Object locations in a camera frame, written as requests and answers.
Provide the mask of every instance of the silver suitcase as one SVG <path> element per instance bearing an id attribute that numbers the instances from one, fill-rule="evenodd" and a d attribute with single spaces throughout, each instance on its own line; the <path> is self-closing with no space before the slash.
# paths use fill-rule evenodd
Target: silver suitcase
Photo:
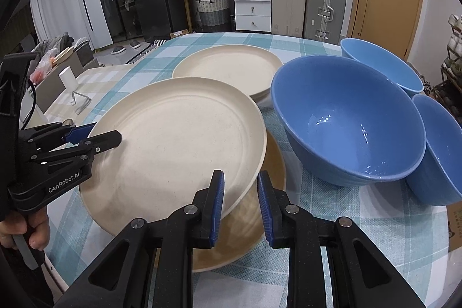
<path id="1" fill-rule="evenodd" d="M 306 0 L 303 37 L 338 44 L 346 0 Z"/>
<path id="2" fill-rule="evenodd" d="M 306 0 L 272 0 L 271 33 L 301 38 Z"/>

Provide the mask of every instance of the checkered tablecloth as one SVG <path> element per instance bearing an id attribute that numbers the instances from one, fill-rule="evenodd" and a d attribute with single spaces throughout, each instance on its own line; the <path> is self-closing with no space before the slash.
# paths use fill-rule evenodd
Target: checkered tablecloth
<path id="1" fill-rule="evenodd" d="M 85 119 L 98 121 L 117 101 L 145 85 L 172 76 L 186 56 L 220 44 L 248 44 L 272 51 L 284 63 L 303 55 L 341 55 L 340 48 L 311 40 L 252 33 L 188 34 L 168 41 L 135 66 L 113 66 L 86 71 L 78 91 L 93 98 Z M 72 117 L 63 93 L 46 113 L 51 121 Z M 281 122 L 269 103 L 260 103 L 265 123 L 284 155 L 287 193 L 294 204 L 314 216 L 335 220 L 351 217 L 372 239 L 419 297 L 431 305 L 441 295 L 448 253 L 444 207 L 420 204 L 404 181 L 366 187 L 332 186 L 305 170 L 295 156 Z M 86 212 L 77 189 L 49 205 L 51 241 L 46 253 L 63 279 L 71 284 L 112 237 Z M 328 306 L 332 306 L 326 254 L 323 251 Z M 271 250 L 265 240 L 230 265 L 195 274 L 195 307 L 285 307 L 288 250 Z"/>

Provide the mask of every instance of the gray slipper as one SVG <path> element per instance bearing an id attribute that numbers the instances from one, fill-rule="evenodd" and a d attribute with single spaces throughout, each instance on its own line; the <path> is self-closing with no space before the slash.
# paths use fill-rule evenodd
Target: gray slipper
<path id="1" fill-rule="evenodd" d="M 125 51 L 125 47 L 123 46 L 114 46 L 114 49 L 111 51 L 111 55 L 116 55 L 123 53 Z"/>
<path id="2" fill-rule="evenodd" d="M 141 44 L 137 40 L 132 40 L 130 42 L 130 47 L 132 49 L 138 49 L 141 46 Z"/>

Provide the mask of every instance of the snack package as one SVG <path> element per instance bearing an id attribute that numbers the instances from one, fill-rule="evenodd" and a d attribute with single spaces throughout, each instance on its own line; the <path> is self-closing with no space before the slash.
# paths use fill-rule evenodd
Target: snack package
<path id="1" fill-rule="evenodd" d="M 30 79 L 32 83 L 37 86 L 42 82 L 42 80 L 47 76 L 47 74 L 53 68 L 53 62 L 55 57 L 59 54 L 59 49 L 57 47 L 48 50 L 45 55 L 42 57 L 40 62 L 35 68 L 35 71 L 31 73 Z"/>

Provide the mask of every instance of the cream plate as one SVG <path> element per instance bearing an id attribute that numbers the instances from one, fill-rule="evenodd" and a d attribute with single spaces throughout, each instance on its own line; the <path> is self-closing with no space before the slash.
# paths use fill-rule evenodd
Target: cream plate
<path id="1" fill-rule="evenodd" d="M 257 105 L 231 85 L 182 77 L 148 85 L 116 103 L 90 136 L 110 130 L 121 144 L 95 156 L 80 185 L 89 214 L 115 235 L 133 218 L 167 218 L 225 173 L 222 218 L 251 188 L 267 136 Z"/>
<path id="2" fill-rule="evenodd" d="M 269 93 L 281 60 L 260 47 L 229 44 L 209 47 L 186 57 L 172 77 L 208 77 L 236 87 L 255 99 Z"/>
<path id="3" fill-rule="evenodd" d="M 274 188 L 285 190 L 286 167 L 282 153 L 269 132 L 267 139 L 262 170 L 268 172 Z M 239 205 L 221 221 L 215 247 L 193 250 L 193 272 L 206 272 L 240 259 L 257 245 L 263 233 L 257 187 L 253 184 Z"/>

